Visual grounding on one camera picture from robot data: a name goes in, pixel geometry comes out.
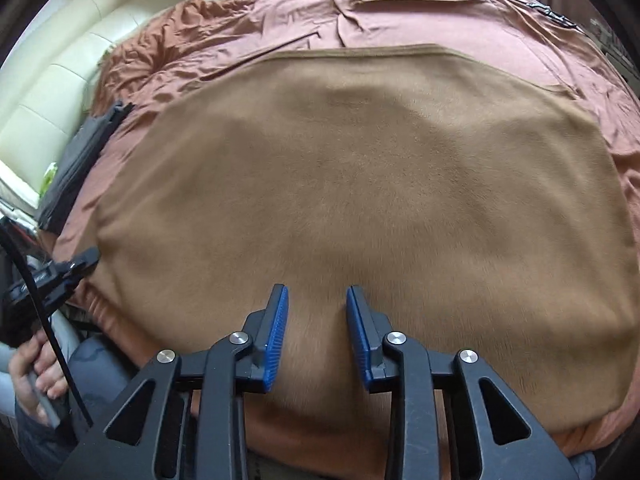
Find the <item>person left hand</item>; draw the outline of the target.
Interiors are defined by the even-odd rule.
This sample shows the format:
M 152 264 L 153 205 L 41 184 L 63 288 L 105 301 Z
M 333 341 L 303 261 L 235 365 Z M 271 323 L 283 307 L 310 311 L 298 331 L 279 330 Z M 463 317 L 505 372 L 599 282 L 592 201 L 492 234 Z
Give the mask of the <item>person left hand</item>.
M 50 426 L 50 417 L 39 396 L 58 400 L 65 396 L 68 383 L 43 330 L 38 330 L 15 351 L 9 362 L 9 374 L 18 406 L 36 422 Z

